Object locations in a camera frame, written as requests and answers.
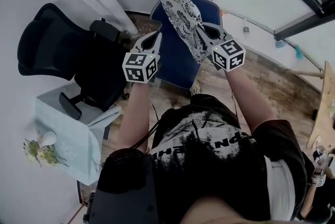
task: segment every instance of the white undershirt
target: white undershirt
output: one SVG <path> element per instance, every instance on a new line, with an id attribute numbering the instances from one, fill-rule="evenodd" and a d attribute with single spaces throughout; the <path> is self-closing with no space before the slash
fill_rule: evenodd
<path id="1" fill-rule="evenodd" d="M 271 220 L 291 220 L 295 205 L 292 174 L 283 160 L 271 162 L 264 156 L 267 170 Z"/>

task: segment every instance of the patterned cloth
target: patterned cloth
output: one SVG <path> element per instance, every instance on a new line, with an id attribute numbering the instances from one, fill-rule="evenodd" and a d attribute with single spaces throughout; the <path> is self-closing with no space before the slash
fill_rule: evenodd
<path id="1" fill-rule="evenodd" d="M 161 2 L 172 26 L 188 46 L 194 60 L 200 64 L 208 52 L 195 30 L 195 26 L 203 25 L 199 9 L 191 0 L 161 0 Z"/>

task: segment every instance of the small table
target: small table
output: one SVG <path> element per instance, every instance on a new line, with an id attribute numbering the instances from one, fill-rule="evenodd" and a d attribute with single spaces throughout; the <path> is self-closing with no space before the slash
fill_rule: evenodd
<path id="1" fill-rule="evenodd" d="M 76 84 L 66 85 L 36 98 L 36 125 L 44 125 L 54 131 L 57 154 L 66 159 L 59 164 L 68 174 L 85 185 L 99 179 L 102 140 L 105 127 L 121 114 L 121 107 L 114 106 L 106 112 L 83 102 L 78 103 L 82 111 L 79 120 L 70 117 L 59 103 L 59 94 L 64 92 L 72 98 L 80 92 Z"/>
<path id="2" fill-rule="evenodd" d="M 334 119 L 330 117 L 329 106 L 335 99 L 335 74 L 329 62 L 325 62 L 325 72 L 302 72 L 302 71 L 289 71 L 293 74 L 315 76 L 323 79 L 323 86 L 321 92 L 321 101 L 318 109 L 318 114 L 315 119 L 312 133 L 309 137 L 307 148 L 311 149 L 315 140 L 321 137 L 320 144 L 326 150 L 335 148 L 335 130 Z"/>

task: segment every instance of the flower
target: flower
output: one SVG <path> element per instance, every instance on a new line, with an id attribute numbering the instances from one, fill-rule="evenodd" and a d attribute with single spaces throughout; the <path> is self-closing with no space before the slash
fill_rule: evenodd
<path id="1" fill-rule="evenodd" d="M 40 166 L 42 166 L 40 159 L 44 160 L 47 164 L 50 165 L 56 165 L 60 163 L 68 166 L 65 163 L 66 159 L 62 158 L 59 156 L 59 154 L 56 153 L 54 145 L 40 147 L 37 141 L 26 140 L 26 142 L 23 142 L 23 150 L 25 155 L 27 155 L 30 160 L 37 161 Z"/>

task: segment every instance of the shoe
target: shoe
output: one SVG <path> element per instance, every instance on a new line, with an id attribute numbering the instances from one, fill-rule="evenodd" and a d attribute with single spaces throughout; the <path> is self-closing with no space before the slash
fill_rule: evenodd
<path id="1" fill-rule="evenodd" d="M 197 94 L 201 94 L 200 91 L 200 84 L 197 80 L 194 80 L 193 85 L 191 86 L 191 88 L 189 89 L 191 96 L 197 95 Z"/>

